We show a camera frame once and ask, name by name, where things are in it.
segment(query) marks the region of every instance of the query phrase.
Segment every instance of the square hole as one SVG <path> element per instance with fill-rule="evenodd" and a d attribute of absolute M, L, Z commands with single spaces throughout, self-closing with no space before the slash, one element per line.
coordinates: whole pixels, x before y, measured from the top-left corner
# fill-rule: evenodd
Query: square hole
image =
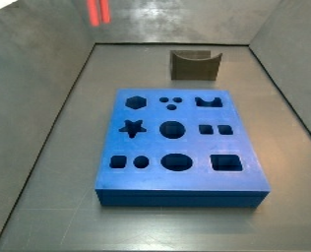
<path fill-rule="evenodd" d="M 217 171 L 241 171 L 244 169 L 237 155 L 210 155 L 210 162 Z"/>
<path fill-rule="evenodd" d="M 198 131 L 201 135 L 212 135 L 213 127 L 212 125 L 198 125 Z"/>
<path fill-rule="evenodd" d="M 113 156 L 110 162 L 110 168 L 125 168 L 126 156 Z"/>
<path fill-rule="evenodd" d="M 229 125 L 217 125 L 221 135 L 233 135 L 233 129 Z"/>

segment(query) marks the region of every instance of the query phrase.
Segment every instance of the blue foam block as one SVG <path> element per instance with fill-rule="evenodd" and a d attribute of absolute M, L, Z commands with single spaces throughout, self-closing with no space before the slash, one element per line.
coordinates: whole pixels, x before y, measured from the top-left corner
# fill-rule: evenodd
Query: blue foam block
<path fill-rule="evenodd" d="M 118 90 L 95 190 L 105 206 L 256 207 L 271 186 L 229 92 Z"/>

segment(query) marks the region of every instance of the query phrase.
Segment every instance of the red light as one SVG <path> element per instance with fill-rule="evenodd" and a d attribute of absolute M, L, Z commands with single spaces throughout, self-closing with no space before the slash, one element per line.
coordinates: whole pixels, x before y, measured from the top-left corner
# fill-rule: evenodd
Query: red light
<path fill-rule="evenodd" d="M 99 25 L 97 0 L 87 0 L 89 20 L 93 27 Z"/>
<path fill-rule="evenodd" d="M 102 20 L 103 20 L 103 23 L 107 24 L 111 20 L 109 0 L 99 0 L 99 4 L 101 4 Z"/>

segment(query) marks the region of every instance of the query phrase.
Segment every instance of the star-shaped hole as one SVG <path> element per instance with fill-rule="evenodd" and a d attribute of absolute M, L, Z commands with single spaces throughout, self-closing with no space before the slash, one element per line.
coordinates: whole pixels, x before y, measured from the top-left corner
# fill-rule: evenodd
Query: star-shaped hole
<path fill-rule="evenodd" d="M 134 138 L 138 132 L 146 132 L 146 129 L 141 127 L 142 120 L 131 122 L 130 120 L 125 120 L 125 127 L 122 127 L 118 131 L 127 132 L 129 138 Z"/>

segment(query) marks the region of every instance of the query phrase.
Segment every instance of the gray wall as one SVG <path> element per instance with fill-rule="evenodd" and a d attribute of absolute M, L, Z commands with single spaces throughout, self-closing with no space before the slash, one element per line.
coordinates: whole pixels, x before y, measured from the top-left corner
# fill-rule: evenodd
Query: gray wall
<path fill-rule="evenodd" d="M 311 0 L 280 3 L 250 48 L 311 131 Z"/>
<path fill-rule="evenodd" d="M 0 231 L 93 45 L 70 0 L 0 10 Z"/>
<path fill-rule="evenodd" d="M 91 28 L 98 43 L 249 44 L 280 0 L 110 0 L 113 21 Z M 89 14 L 79 3 L 86 22 Z"/>

